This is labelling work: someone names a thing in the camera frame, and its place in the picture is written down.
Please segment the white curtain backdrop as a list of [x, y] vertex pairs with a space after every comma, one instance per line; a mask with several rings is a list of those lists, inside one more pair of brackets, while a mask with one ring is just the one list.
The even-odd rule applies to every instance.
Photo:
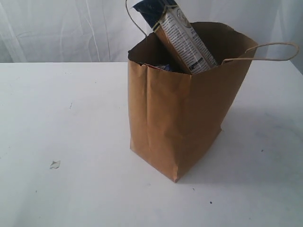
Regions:
[[[151, 32], [134, 0], [3, 0], [1, 62], [124, 62]], [[179, 0], [190, 22], [221, 22], [259, 44], [303, 43], [300, 0]]]

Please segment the brown paper bag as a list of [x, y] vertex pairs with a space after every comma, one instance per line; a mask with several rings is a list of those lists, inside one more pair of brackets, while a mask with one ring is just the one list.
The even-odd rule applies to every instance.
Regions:
[[[130, 148], [173, 182], [221, 132], [259, 44], [218, 22], [190, 23], [218, 65], [187, 74], [152, 31], [128, 53]], [[174, 72], [156, 68], [169, 64]]]

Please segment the torn label scrap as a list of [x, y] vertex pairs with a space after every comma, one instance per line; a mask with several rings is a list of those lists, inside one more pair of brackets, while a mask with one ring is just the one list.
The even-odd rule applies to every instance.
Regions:
[[60, 161], [53, 161], [50, 165], [50, 169], [58, 169], [60, 167]]

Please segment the milk carton blue white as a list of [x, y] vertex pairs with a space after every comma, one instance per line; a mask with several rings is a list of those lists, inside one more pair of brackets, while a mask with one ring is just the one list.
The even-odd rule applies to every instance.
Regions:
[[164, 70], [164, 71], [174, 72], [173, 67], [171, 67], [169, 64], [167, 64], [167, 65], [158, 65], [158, 66], [156, 66], [156, 68], [158, 68], [160, 70]]

